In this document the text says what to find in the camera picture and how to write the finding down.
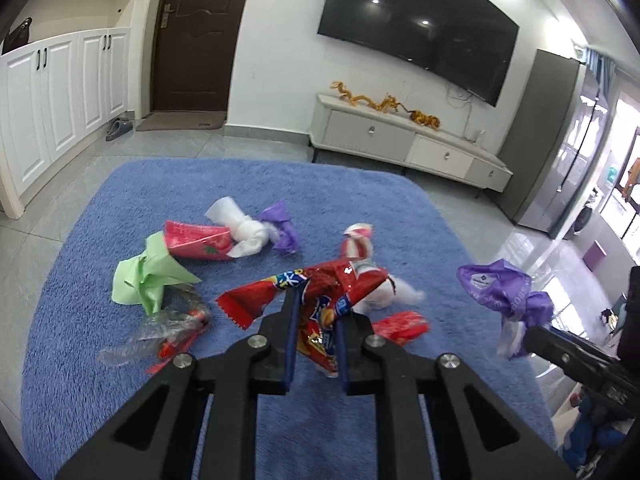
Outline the right blue gloved hand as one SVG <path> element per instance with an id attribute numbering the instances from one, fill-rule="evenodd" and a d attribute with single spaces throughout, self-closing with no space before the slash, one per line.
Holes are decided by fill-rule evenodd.
<path id="1" fill-rule="evenodd" d="M 577 408 L 578 414 L 564 437 L 559 453 L 571 470 L 581 472 L 598 454 L 619 448 L 634 419 L 622 419 L 619 414 L 593 400 L 585 390 L 573 393 L 570 405 Z"/>

